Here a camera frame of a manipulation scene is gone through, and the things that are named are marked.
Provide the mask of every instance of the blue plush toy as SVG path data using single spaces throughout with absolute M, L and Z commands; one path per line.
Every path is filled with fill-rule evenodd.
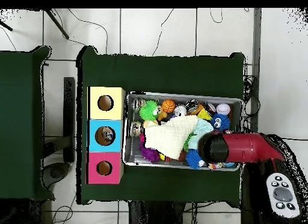
M 230 119 L 226 115 L 215 113 L 212 117 L 211 124 L 214 129 L 222 131 L 230 128 Z
M 195 149 L 189 149 L 186 154 L 186 161 L 192 169 L 199 169 L 205 164 L 199 156 L 198 150 Z

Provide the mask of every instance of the circular hole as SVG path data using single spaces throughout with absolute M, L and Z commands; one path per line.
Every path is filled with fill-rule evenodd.
M 108 95 L 100 96 L 97 106 L 102 111 L 109 111 L 113 108 L 113 99 Z
M 100 163 L 97 164 L 96 166 L 96 171 L 100 175 L 110 175 L 112 172 L 112 165 L 108 161 L 101 161 Z
M 114 142 L 116 133 L 110 126 L 101 126 L 95 132 L 95 140 L 99 145 L 108 146 Z

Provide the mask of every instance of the white remote control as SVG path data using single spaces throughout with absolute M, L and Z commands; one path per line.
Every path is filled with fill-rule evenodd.
M 271 174 L 266 181 L 272 210 L 287 219 L 300 215 L 300 208 L 290 180 L 282 173 Z

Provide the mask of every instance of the black stand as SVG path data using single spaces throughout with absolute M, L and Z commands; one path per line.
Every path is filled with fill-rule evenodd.
M 43 10 L 47 13 L 47 15 L 51 18 L 51 20 L 54 22 L 54 24 L 60 29 L 61 33 L 63 34 L 63 36 L 68 40 L 70 39 L 69 35 L 65 32 L 65 30 L 63 29 L 63 27 L 60 25 L 60 23 L 56 20 L 56 18 L 54 17 L 54 15 L 51 13 L 50 9 L 45 9 Z M 3 23 L 2 21 L 0 21 L 0 25 L 3 26 L 4 28 L 12 31 L 13 29 L 11 27 L 9 27 L 8 25 L 6 25 L 5 23 Z
M 44 167 L 43 182 L 46 188 L 51 184 L 65 178 L 69 171 L 69 164 L 75 160 L 74 132 L 75 132 L 75 79 L 64 78 L 63 97 L 63 136 L 44 143 L 43 156 L 50 156 L 56 151 L 63 149 L 64 163 L 54 163 Z

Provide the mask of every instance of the metal tray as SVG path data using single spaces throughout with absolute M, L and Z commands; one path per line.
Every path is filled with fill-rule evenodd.
M 191 95 L 177 95 L 177 94 L 165 94 L 165 93 L 151 93 L 151 92 L 129 92 L 126 95 L 125 103 L 125 123 L 124 123 L 124 136 L 123 136 L 123 150 L 122 159 L 123 162 L 130 166 L 149 166 L 149 167 L 170 167 L 170 168 L 181 168 L 181 169 L 191 169 L 187 162 L 180 162 L 178 160 L 171 160 L 169 162 L 159 162 L 151 163 L 146 160 L 140 153 L 140 138 L 131 137 L 129 135 L 129 127 L 131 122 L 139 121 L 143 123 L 143 119 L 140 117 L 139 112 L 135 113 L 131 107 L 135 98 L 145 99 L 145 100 L 158 100 L 158 104 L 161 104 L 166 99 L 172 99 L 176 104 L 185 104 L 190 99 L 196 99 L 200 103 L 209 102 L 215 107 L 218 104 L 226 103 L 231 107 L 231 126 L 230 130 L 234 132 L 240 132 L 241 130 L 241 117 L 243 115 L 243 101 L 236 98 L 216 98 L 210 96 L 191 96 Z M 236 171 L 239 168 L 239 164 L 236 163 L 233 167 L 223 167 L 216 169 L 215 171 Z M 207 166 L 199 168 L 200 170 L 210 170 Z

